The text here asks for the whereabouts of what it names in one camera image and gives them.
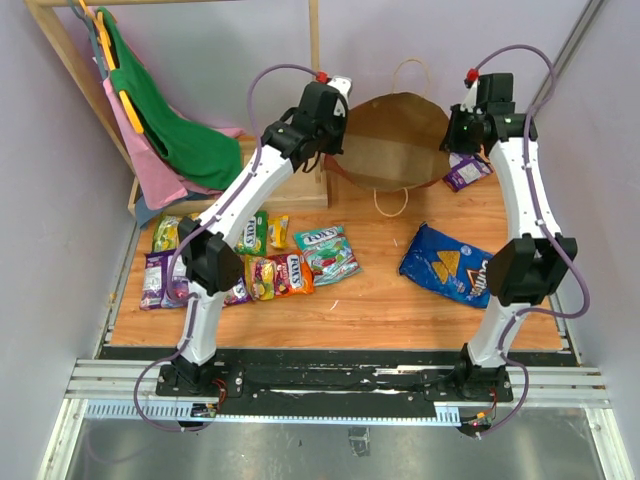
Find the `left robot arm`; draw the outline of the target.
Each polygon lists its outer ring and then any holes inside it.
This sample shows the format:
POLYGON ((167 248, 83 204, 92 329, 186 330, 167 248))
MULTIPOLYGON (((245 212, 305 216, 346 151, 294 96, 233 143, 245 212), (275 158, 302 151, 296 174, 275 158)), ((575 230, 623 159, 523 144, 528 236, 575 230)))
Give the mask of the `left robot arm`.
POLYGON ((212 395, 223 385, 241 394, 240 370, 214 361, 225 297, 244 273, 235 247, 251 217, 309 159, 341 153, 351 89, 351 80, 340 76, 309 83, 299 104, 264 130, 249 163, 214 205, 180 223, 187 318, 176 352, 159 372, 158 395, 212 395))

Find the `yellow snack pack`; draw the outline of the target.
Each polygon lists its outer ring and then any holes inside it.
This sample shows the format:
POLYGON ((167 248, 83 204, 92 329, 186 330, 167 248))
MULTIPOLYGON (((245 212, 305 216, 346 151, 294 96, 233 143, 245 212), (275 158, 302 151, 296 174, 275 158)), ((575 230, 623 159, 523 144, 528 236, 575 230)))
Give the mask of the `yellow snack pack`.
POLYGON ((289 226, 289 216, 281 215, 270 217, 268 220, 268 235, 270 245, 279 250, 288 247, 287 232, 289 226))

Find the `blue snack pack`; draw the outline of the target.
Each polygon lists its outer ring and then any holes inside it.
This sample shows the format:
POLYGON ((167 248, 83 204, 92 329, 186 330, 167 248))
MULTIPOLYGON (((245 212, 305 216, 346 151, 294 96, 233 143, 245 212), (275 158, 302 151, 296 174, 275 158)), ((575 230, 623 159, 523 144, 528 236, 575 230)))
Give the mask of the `blue snack pack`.
POLYGON ((398 273, 432 293, 485 309, 490 299, 487 267, 492 257, 423 223, 411 240, 398 273))

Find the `green Fox's candy bag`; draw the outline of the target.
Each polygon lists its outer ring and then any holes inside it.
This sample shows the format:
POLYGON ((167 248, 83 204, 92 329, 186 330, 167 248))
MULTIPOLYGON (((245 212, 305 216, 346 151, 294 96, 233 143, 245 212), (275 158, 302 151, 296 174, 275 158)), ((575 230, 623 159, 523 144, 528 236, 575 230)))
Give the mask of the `green Fox's candy bag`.
POLYGON ((257 211, 242 230, 235 247, 239 255, 265 256, 267 251, 268 214, 257 211))
POLYGON ((177 248, 180 243, 178 237, 178 226, 180 221, 184 218, 195 220, 198 218, 198 213, 194 212, 184 216, 167 214, 162 214, 160 216, 152 236, 152 253, 175 250, 177 248))

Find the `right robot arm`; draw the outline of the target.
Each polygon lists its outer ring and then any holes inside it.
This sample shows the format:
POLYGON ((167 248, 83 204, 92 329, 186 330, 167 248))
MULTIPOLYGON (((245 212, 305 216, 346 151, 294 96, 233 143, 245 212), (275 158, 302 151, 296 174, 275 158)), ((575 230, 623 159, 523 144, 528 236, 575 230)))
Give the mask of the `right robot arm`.
POLYGON ((452 389, 474 400, 507 382, 508 351, 522 323, 542 312, 577 255, 551 212, 538 165, 533 120, 519 113, 510 73, 467 73, 468 93, 452 106, 441 150, 484 153, 495 170, 507 219, 507 242, 485 269, 490 299, 481 325, 462 348, 452 389))

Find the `orange Fox's candy bag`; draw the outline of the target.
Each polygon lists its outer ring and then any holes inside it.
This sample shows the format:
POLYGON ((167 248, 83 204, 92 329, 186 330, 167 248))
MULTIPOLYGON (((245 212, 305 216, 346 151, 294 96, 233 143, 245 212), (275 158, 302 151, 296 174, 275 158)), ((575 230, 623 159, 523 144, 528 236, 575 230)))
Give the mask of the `orange Fox's candy bag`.
POLYGON ((315 291, 313 272, 299 251, 246 257, 245 281, 251 297, 259 301, 315 291))

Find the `teal mint Fox's candy bag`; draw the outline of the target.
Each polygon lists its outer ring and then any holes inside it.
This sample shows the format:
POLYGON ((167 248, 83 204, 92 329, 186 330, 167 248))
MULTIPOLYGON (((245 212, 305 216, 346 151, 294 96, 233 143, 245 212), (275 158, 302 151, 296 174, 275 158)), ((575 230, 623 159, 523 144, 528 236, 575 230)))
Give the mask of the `teal mint Fox's candy bag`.
POLYGON ((338 283, 362 271, 342 225, 296 232, 294 240, 316 287, 338 283))

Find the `red brown paper bag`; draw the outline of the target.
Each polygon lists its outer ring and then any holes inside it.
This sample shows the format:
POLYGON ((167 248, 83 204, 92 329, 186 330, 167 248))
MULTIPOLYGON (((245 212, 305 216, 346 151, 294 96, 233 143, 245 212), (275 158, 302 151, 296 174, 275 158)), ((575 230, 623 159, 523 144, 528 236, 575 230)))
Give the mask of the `red brown paper bag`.
POLYGON ((396 69, 388 94, 370 99, 349 112, 342 154, 327 155, 324 169, 370 190, 380 210, 379 193, 409 192, 437 183, 450 172, 449 155, 440 150, 449 117, 427 99, 430 73, 415 57, 400 65, 418 64, 425 77, 420 93, 398 91, 396 69))

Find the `purple snack bag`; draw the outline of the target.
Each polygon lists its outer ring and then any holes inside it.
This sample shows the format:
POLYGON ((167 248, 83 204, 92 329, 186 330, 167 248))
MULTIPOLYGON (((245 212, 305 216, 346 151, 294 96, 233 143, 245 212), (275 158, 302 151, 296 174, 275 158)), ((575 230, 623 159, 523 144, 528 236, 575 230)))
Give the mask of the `purple snack bag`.
POLYGON ((455 193, 494 172, 490 163, 479 154, 451 153, 449 165, 450 171, 443 177, 443 181, 455 193))
POLYGON ((186 267, 181 258, 176 261, 172 274, 169 266, 175 251, 166 250, 145 255, 145 268, 141 310, 174 309, 187 306, 189 295, 186 267))

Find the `purple Fox's candy bag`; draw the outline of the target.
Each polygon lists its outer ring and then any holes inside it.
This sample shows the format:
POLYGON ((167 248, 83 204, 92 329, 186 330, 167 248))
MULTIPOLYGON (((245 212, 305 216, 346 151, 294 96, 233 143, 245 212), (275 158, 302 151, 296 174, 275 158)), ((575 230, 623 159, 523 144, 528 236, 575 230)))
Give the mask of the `purple Fox's candy bag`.
POLYGON ((253 300, 251 293, 247 289, 246 281, 241 277, 237 283, 226 292, 224 306, 234 306, 245 304, 253 300))

